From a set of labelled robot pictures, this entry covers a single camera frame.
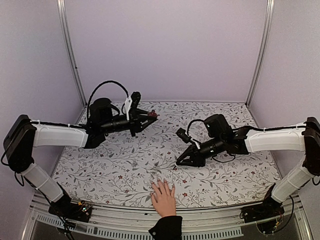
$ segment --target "table surface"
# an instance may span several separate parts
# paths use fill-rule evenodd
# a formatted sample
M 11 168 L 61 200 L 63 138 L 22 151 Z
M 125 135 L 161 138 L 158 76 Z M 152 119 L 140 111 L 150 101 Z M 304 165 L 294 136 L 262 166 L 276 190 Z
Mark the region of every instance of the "table surface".
M 72 198 L 128 207 L 150 208 L 151 181 L 166 179 L 176 187 L 178 208 L 222 207 L 263 199 L 280 179 L 269 152 L 237 155 L 206 166 L 175 167 L 175 160 L 188 147 L 175 132 L 193 119 L 223 114 L 232 128 L 255 122 L 242 103 L 142 102 L 139 108 L 155 110 L 158 121 L 136 137 L 129 131 L 109 134 L 95 149 L 66 147 L 53 174 Z M 81 123 L 85 123 L 85 114 Z M 190 133 L 203 142 L 205 126 L 195 122 Z M 219 161 L 232 157 L 221 153 Z

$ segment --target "black sleeve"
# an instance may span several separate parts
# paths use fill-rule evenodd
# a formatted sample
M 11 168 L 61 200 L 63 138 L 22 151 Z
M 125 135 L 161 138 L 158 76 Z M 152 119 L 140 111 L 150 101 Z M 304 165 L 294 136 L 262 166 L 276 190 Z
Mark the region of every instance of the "black sleeve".
M 181 240 L 181 227 L 181 216 L 166 216 L 161 218 L 149 233 L 155 240 Z

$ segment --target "human hand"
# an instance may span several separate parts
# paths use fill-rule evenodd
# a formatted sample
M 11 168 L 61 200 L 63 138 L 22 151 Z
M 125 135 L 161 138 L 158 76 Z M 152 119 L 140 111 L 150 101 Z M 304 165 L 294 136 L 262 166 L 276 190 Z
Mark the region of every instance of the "human hand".
M 158 180 L 159 188 L 156 184 L 152 183 L 152 188 L 155 193 L 151 194 L 151 201 L 154 209 L 162 217 L 176 216 L 176 199 L 175 199 L 175 186 L 170 190 L 166 180 L 162 183 Z

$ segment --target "lavender wall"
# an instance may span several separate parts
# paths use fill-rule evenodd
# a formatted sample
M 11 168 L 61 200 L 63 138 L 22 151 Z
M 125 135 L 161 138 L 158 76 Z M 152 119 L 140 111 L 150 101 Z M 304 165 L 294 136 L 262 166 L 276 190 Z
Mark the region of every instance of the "lavender wall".
M 33 119 L 74 122 L 81 104 L 56 1 L 2 1 L 0 33 L 1 145 L 20 114 Z M 39 148 L 33 156 L 45 170 L 52 172 L 60 150 Z M 0 239 L 18 240 L 33 190 L 19 186 L 13 172 L 2 165 L 0 176 Z
M 114 79 L 143 100 L 245 102 L 267 1 L 68 0 L 75 58 L 88 97 Z M 106 86 L 97 96 L 123 100 Z
M 269 42 L 251 110 L 266 127 L 320 120 L 320 1 L 276 1 Z M 287 174 L 300 152 L 275 153 Z M 308 183 L 300 197 L 314 239 L 320 239 L 320 188 Z

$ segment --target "finger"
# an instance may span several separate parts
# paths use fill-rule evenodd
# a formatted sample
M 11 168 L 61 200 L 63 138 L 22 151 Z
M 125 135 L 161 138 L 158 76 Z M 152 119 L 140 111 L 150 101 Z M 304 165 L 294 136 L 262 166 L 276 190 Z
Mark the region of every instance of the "finger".
M 152 188 L 153 188 L 153 190 L 155 191 L 155 194 L 156 194 L 157 196 L 160 196 L 160 195 L 161 195 L 161 192 L 160 192 L 159 188 L 156 186 L 156 184 L 155 184 L 154 182 L 152 183 Z
M 153 193 L 151 193 L 151 202 L 152 202 L 152 205 L 155 207 L 157 204 L 157 200 L 156 200 L 155 195 Z
M 171 197 L 175 197 L 175 191 L 176 191 L 176 187 L 175 185 L 173 185 L 172 190 L 171 190 Z
M 168 196 L 170 196 L 170 189 L 169 189 L 169 185 L 167 183 L 167 180 L 164 180 L 164 189 L 165 189 L 165 192 Z
M 160 179 L 158 180 L 158 185 L 159 185 L 161 193 L 162 194 L 166 194 L 166 190 L 165 190 L 164 184 L 162 183 L 162 181 Z

